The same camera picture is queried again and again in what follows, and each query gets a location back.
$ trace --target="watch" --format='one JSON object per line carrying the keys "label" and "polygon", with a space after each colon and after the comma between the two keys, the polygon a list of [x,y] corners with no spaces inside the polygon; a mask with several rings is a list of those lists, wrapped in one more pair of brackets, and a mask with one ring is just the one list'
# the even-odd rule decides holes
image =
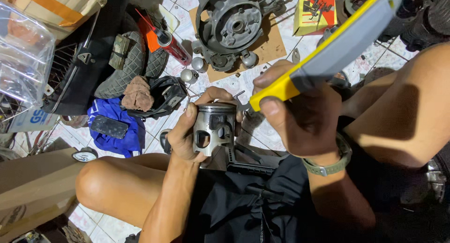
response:
{"label": "watch", "polygon": [[302,158],[303,164],[307,168],[308,171],[315,175],[319,176],[327,176],[330,174],[337,173],[345,169],[345,167],[350,162],[350,158],[352,157],[352,149],[347,141],[344,139],[342,135],[336,132],[336,144],[339,148],[339,154],[341,155],[341,159],[333,165],[321,166],[314,163],[312,159]]}

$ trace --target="blue bag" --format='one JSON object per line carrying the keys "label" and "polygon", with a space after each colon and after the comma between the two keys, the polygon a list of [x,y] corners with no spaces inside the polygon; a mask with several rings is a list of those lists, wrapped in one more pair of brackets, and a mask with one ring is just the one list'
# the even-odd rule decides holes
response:
{"label": "blue bag", "polygon": [[[94,139],[94,144],[98,148],[104,151],[122,154],[125,158],[130,158],[133,156],[133,151],[142,151],[138,135],[139,125],[135,118],[128,116],[127,111],[120,109],[119,102],[120,98],[95,99],[92,107],[87,110],[89,131]],[[91,130],[90,126],[97,115],[127,123],[128,130],[124,138],[113,138]]]}

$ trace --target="hand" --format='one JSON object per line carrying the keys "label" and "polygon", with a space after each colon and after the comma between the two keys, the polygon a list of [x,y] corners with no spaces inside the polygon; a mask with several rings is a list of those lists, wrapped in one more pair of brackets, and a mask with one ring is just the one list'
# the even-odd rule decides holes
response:
{"label": "hand", "polygon": [[[294,66],[286,60],[276,62],[253,81],[253,94],[268,87]],[[290,154],[316,161],[332,154],[331,157],[336,159],[336,126],[341,97],[325,82],[317,89],[286,102],[276,97],[265,97],[261,100],[260,107]]]}
{"label": "hand", "polygon": [[[194,163],[201,163],[207,158],[203,153],[194,153],[194,133],[192,128],[197,119],[198,108],[196,105],[214,102],[216,99],[219,99],[220,102],[232,103],[233,96],[225,89],[209,87],[195,103],[189,103],[186,111],[178,119],[175,127],[167,134],[167,140],[172,146],[172,154]],[[242,112],[238,113],[236,115],[236,121],[240,123],[242,119]]]}

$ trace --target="fingernail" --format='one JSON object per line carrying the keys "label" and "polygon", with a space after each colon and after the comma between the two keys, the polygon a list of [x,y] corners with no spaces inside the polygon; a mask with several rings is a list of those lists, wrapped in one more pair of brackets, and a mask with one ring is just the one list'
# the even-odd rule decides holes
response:
{"label": "fingernail", "polygon": [[188,110],[186,110],[186,116],[191,117],[194,109],[191,103],[188,104]]}
{"label": "fingernail", "polygon": [[276,101],[274,101],[273,99],[269,99],[269,98],[263,98],[259,102],[259,107],[261,107],[261,110],[263,111],[263,113],[265,115],[269,115],[269,116],[275,115],[279,111],[278,103]]}

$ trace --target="brown rag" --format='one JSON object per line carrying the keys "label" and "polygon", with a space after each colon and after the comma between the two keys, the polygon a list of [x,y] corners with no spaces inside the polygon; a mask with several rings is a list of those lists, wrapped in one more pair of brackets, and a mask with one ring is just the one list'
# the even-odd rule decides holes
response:
{"label": "brown rag", "polygon": [[122,105],[128,109],[148,111],[155,99],[150,95],[150,86],[142,76],[136,76],[123,92]]}

